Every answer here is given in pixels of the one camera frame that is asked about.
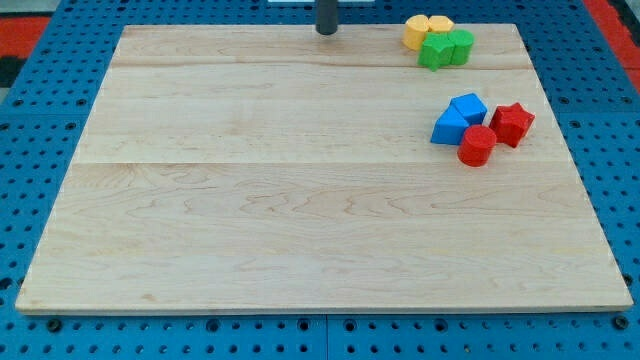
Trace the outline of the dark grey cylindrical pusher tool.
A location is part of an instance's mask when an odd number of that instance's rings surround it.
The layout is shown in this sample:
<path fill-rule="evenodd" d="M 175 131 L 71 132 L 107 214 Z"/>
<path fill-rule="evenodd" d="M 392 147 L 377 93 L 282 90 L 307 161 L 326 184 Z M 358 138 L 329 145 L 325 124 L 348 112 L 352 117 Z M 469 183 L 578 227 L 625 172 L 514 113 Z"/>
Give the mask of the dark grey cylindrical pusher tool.
<path fill-rule="evenodd" d="M 316 0 L 315 30 L 325 36 L 338 30 L 338 0 Z"/>

